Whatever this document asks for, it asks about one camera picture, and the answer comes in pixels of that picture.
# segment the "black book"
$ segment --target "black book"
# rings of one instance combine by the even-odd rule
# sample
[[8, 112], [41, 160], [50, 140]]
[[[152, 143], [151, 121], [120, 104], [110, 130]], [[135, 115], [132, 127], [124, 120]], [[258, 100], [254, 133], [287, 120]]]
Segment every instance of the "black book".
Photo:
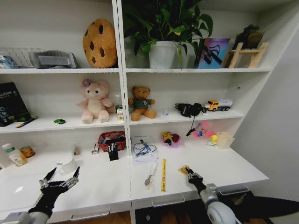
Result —
[[31, 118], [14, 83], [0, 84], [0, 126], [24, 122]]

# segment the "red basket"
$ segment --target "red basket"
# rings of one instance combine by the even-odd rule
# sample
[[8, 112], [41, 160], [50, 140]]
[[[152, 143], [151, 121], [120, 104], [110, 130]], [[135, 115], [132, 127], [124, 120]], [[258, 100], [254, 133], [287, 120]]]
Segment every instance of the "red basket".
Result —
[[[117, 139], [119, 137], [126, 137], [125, 132], [105, 132], [99, 137], [98, 145], [104, 151], [108, 152], [108, 144], [101, 144], [100, 142], [106, 137], [110, 139]], [[124, 150], [126, 148], [126, 141], [121, 141], [116, 143], [117, 151]]]

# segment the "drawer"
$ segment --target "drawer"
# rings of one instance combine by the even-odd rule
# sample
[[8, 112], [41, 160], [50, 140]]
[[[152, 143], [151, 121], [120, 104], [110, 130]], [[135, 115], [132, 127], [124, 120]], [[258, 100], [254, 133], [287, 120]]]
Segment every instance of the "drawer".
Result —
[[148, 207], [163, 207], [172, 204], [180, 204], [185, 201], [199, 199], [197, 191], [185, 192], [181, 194], [172, 194], [146, 199], [132, 200], [132, 208], [142, 209]]
[[99, 206], [85, 207], [75, 210], [65, 210], [53, 212], [53, 215], [48, 220], [48, 223], [56, 223], [67, 220], [78, 221], [96, 217], [107, 216], [111, 213], [131, 210], [131, 202], [121, 202], [114, 204], [105, 204]]

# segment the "white bottle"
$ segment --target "white bottle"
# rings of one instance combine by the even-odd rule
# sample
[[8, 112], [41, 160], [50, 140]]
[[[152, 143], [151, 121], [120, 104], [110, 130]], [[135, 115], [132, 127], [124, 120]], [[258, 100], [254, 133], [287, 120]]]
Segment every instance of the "white bottle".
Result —
[[117, 114], [117, 119], [118, 120], [123, 120], [123, 111], [122, 111], [122, 101], [121, 101], [121, 95], [116, 94], [115, 95], [115, 112]]
[[2, 148], [7, 152], [8, 157], [17, 166], [22, 166], [27, 163], [26, 156], [19, 150], [15, 149], [12, 144], [7, 143], [2, 146]]

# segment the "shelving unit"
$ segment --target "shelving unit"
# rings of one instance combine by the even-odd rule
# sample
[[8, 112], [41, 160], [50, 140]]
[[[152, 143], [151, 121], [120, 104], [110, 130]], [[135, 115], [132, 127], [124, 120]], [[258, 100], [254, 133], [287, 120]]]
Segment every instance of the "shelving unit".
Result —
[[[64, 145], [76, 145], [82, 150], [79, 163], [82, 165], [80, 182], [76, 187], [59, 197], [52, 222], [69, 220], [73, 214], [82, 217], [104, 215], [110, 212], [134, 209], [164, 203], [182, 203], [198, 198], [195, 188], [177, 171], [189, 165], [204, 177], [204, 183], [219, 187], [250, 185], [267, 179], [233, 149], [219, 149], [205, 145], [206, 140], [186, 137], [192, 118], [181, 116], [174, 109], [175, 103], [206, 103], [210, 99], [229, 98], [234, 104], [227, 112], [208, 112], [195, 118], [207, 121], [212, 130], [226, 131], [234, 136], [252, 104], [271, 75], [283, 51], [299, 25], [299, 3], [291, 0], [264, 1], [202, 1], [201, 13], [211, 15], [214, 21], [212, 37], [231, 38], [251, 23], [265, 31], [262, 41], [270, 45], [259, 66], [255, 69], [193, 69], [194, 52], [188, 46], [183, 65], [176, 63], [173, 69], [150, 69], [148, 56], [142, 52], [134, 55], [130, 38], [123, 38], [121, 0], [65, 0], [47, 1], [3, 0], [0, 8], [0, 47], [36, 47], [58, 49], [74, 53], [79, 69], [15, 69], [0, 70], [0, 82], [14, 82], [32, 115], [39, 118], [17, 129], [17, 124], [0, 127], [0, 145], [10, 141], [17, 147], [31, 145], [37, 155], [22, 168], [13, 165], [0, 171], [0, 183], [8, 176], [23, 176], [24, 184], [37, 175], [44, 175], [55, 166], [59, 157], [68, 150]], [[97, 18], [105, 18], [114, 25], [118, 64], [117, 68], [95, 69], [88, 64], [82, 37], [88, 25]], [[82, 124], [82, 110], [76, 104], [84, 98], [80, 94], [83, 78], [93, 81], [106, 80], [110, 85], [109, 98], [121, 94], [124, 121], [115, 114], [110, 120]], [[157, 118], [144, 116], [140, 121], [131, 121], [132, 109], [128, 98], [133, 86], [150, 88], [149, 98], [156, 104]], [[55, 119], [65, 119], [58, 125]], [[91, 148], [103, 132], [125, 131], [127, 149], [119, 152], [120, 159], [110, 162], [108, 154], [90, 155]], [[169, 149], [160, 139], [162, 131], [176, 132], [183, 138], [183, 145]], [[151, 164], [133, 164], [131, 137], [151, 135], [159, 156], [154, 188], [146, 190], [144, 180]], [[0, 160], [4, 158], [0, 150]], [[160, 192], [161, 159], [167, 159], [166, 192]], [[66, 177], [57, 176], [57, 180]], [[2, 220], [10, 211], [0, 211]]]

